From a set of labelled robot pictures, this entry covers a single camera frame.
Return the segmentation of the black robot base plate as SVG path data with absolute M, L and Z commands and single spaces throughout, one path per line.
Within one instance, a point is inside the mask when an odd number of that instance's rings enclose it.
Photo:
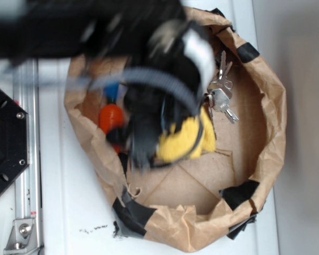
M 0 196 L 27 168 L 28 113 L 0 89 Z

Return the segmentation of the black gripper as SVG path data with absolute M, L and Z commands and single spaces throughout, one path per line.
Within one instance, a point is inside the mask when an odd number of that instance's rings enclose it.
M 130 121 L 123 132 L 133 167 L 156 168 L 161 134 L 172 124 L 179 132 L 184 120 L 200 116 L 214 68 L 205 29 L 195 21 L 178 19 L 159 26 L 143 56 L 128 62 L 123 73 L 128 87 L 124 105 Z

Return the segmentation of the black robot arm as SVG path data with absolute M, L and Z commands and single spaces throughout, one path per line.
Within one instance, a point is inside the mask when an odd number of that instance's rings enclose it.
M 76 78 L 127 86 L 127 125 L 114 125 L 110 144 L 126 148 L 143 171 L 197 157 L 207 132 L 202 103 L 215 69 L 206 30 L 180 1 L 0 1 L 0 59 L 84 55 L 128 58 L 119 74 Z

